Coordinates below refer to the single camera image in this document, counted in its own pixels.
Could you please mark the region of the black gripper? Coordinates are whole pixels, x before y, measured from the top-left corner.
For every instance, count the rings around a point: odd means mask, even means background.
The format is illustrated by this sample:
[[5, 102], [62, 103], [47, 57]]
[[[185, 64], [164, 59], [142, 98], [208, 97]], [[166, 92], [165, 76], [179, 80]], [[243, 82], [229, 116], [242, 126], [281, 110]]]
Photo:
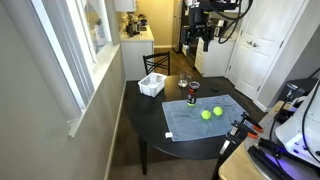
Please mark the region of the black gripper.
[[238, 0], [187, 0], [189, 10], [190, 38], [201, 37], [203, 51], [208, 52], [209, 40], [213, 39], [214, 30], [208, 25], [210, 12], [234, 10]]

